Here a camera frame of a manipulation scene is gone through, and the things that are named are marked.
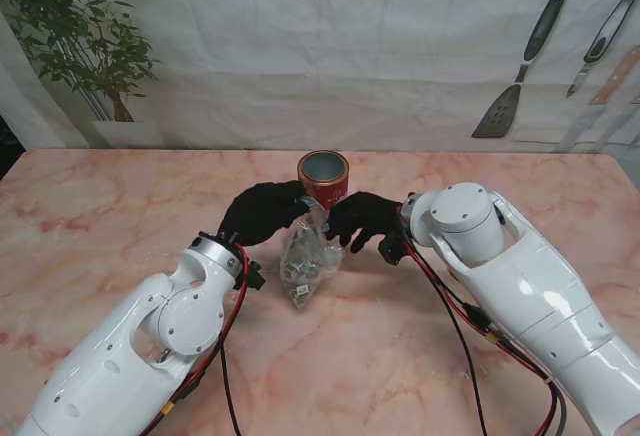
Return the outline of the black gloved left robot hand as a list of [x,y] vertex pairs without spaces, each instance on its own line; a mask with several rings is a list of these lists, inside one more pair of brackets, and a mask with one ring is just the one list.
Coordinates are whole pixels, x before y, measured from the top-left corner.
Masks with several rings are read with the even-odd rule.
[[244,247],[261,244],[310,211],[305,196],[297,180],[256,184],[232,201],[217,235]]

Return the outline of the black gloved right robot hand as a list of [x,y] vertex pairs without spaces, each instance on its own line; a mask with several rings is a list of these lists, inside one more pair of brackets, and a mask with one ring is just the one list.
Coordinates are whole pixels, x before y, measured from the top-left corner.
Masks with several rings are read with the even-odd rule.
[[358,253],[372,237],[385,236],[394,227],[400,207],[400,202],[359,191],[331,208],[325,236]]

